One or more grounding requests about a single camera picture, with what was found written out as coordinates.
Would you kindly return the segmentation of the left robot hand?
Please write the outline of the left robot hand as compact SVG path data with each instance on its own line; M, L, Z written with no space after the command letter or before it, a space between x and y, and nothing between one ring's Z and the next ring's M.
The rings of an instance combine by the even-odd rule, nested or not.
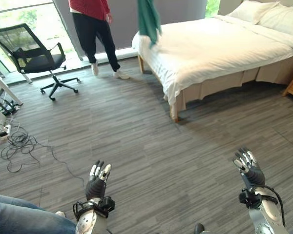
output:
M92 166L87 185L85 187L85 196L87 200L100 198L105 195L106 182L112 169L111 164L104 166L103 160L97 160Z

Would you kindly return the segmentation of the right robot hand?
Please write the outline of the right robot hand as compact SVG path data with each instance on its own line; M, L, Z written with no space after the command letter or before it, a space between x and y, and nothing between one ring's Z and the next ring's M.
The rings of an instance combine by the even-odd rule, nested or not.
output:
M246 185L246 188L262 188L266 184L265 176L259 167L257 159L248 148L239 148L232 159L234 165L238 168L239 173Z

